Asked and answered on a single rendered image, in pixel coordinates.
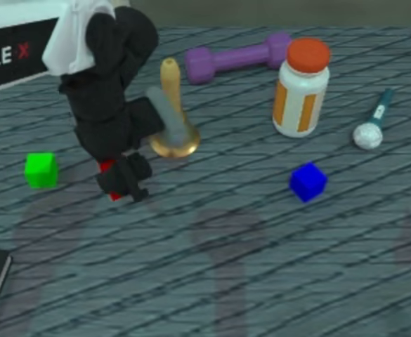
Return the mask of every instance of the red letter x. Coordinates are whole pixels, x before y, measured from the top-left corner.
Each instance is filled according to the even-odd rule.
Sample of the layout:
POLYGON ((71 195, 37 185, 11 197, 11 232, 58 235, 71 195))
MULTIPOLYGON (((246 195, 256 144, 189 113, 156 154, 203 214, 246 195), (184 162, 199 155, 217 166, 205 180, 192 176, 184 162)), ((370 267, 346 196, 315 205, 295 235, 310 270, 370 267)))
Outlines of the red letter x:
POLYGON ((20 55, 18 56, 19 60, 29 57, 29 42, 18 44, 18 48, 20 50, 20 55))

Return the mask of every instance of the pill bottle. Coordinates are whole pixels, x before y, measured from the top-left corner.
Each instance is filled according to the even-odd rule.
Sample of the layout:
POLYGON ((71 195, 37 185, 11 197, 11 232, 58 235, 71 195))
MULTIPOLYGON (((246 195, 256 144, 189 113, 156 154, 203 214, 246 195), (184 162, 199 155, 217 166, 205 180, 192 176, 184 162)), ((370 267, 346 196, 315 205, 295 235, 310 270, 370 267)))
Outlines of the pill bottle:
POLYGON ((319 39, 293 40, 278 74, 273 108, 274 127, 301 138, 313 132, 330 78, 330 49, 319 39))

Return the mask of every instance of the bell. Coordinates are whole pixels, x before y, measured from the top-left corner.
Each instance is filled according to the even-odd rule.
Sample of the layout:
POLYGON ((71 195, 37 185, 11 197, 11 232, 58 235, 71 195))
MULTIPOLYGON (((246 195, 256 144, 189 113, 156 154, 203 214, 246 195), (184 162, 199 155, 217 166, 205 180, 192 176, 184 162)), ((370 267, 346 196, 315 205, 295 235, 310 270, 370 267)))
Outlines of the bell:
POLYGON ((160 67, 162 90, 174 111, 177 113, 176 117, 181 121, 180 127, 183 129, 181 133, 185 136, 180 143, 173 141, 175 137, 172 137, 170 134, 173 133, 172 128, 168 127, 169 123, 165 123, 167 127, 163 132, 149 137, 149 143, 152 149, 159 156, 165 158, 187 157, 192 154, 200 144, 199 131, 188 121, 186 113, 182 108, 180 80, 180 68, 178 67, 177 61, 174 58, 164 59, 160 67))

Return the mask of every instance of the brass bell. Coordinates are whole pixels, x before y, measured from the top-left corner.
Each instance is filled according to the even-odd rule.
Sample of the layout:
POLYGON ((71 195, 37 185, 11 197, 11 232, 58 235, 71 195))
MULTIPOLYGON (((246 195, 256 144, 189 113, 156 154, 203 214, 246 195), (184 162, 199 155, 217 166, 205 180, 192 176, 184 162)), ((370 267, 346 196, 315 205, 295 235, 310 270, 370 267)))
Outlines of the brass bell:
POLYGON ((192 154, 200 144, 199 131, 188 121, 181 103, 180 81, 181 74, 177 61, 166 58, 160 67, 160 81, 162 90, 169 99, 173 109, 178 113, 178 118, 183 121, 186 137, 184 142, 173 144, 170 142, 169 129, 149 138, 152 149, 161 157, 183 158, 192 154))

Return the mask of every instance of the purple dumbbell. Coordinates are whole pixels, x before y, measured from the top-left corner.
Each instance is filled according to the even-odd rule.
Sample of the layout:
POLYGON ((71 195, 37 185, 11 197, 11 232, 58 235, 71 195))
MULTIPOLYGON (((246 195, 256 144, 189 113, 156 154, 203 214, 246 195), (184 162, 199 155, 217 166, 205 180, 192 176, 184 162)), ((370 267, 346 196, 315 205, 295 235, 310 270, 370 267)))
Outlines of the purple dumbbell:
POLYGON ((278 69, 285 59, 291 37, 286 33, 274 33, 262 44, 212 53, 207 47, 190 49, 185 54, 188 81, 191 84, 210 82, 215 73, 266 63, 278 69))

